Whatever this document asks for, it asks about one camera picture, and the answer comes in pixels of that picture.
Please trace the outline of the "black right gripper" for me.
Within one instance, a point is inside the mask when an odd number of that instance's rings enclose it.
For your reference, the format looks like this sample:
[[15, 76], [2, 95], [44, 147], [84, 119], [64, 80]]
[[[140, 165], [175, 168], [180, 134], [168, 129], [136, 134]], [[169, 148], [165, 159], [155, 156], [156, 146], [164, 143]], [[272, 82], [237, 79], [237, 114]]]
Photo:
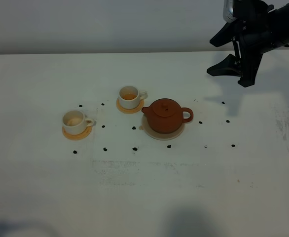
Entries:
[[261, 63], [262, 49], [269, 42], [268, 13], [274, 9], [262, 0], [235, 0], [233, 16], [236, 21], [226, 23], [210, 39], [215, 47], [223, 46], [235, 39], [241, 53], [241, 70], [237, 58], [229, 54], [220, 63], [207, 69], [207, 73], [216, 76], [240, 77], [238, 84], [249, 87], [255, 84], [255, 77]]

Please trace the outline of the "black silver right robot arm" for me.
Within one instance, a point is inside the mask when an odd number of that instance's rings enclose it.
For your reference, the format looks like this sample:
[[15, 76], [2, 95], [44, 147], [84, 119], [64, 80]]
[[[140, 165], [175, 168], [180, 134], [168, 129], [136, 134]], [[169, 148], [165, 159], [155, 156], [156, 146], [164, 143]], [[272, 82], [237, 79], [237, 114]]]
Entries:
[[289, 47], [289, 3], [274, 9], [262, 0], [226, 0], [223, 28], [210, 39], [221, 47], [232, 43], [234, 54], [207, 69], [211, 76], [236, 76], [243, 87], [255, 84], [264, 53]]

